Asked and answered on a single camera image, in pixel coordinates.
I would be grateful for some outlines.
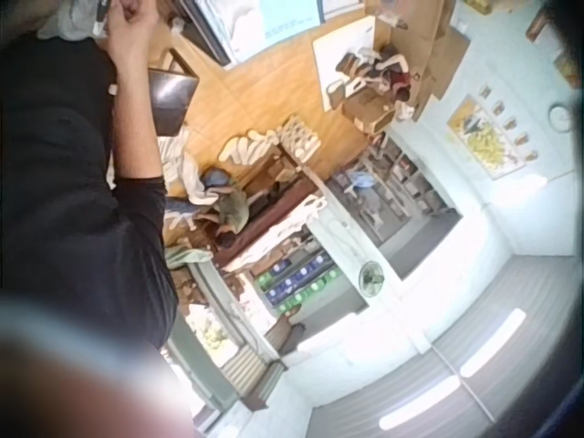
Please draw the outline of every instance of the hand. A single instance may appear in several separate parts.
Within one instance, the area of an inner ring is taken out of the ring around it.
[[[108,12],[108,53],[119,75],[146,71],[158,11],[156,0],[112,0]]]

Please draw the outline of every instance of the wooden floor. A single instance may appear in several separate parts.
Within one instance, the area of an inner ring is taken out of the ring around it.
[[[295,36],[258,54],[231,70],[215,64],[182,36],[160,25],[151,47],[153,67],[164,67],[169,47],[174,47],[200,77],[186,123],[193,131],[187,145],[200,169],[216,164],[225,143],[248,130],[265,132],[298,114],[322,140],[308,165],[323,179],[353,159],[366,146],[364,135],[337,111],[322,109],[312,41],[364,16],[357,11],[333,18],[325,25]],[[389,40],[390,29],[380,25],[376,43]],[[246,183],[258,164],[224,165]]]

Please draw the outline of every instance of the wall fan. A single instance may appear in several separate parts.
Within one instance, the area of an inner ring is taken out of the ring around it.
[[[377,262],[367,262],[359,272],[359,288],[366,298],[373,298],[381,292],[385,275],[383,268]]]

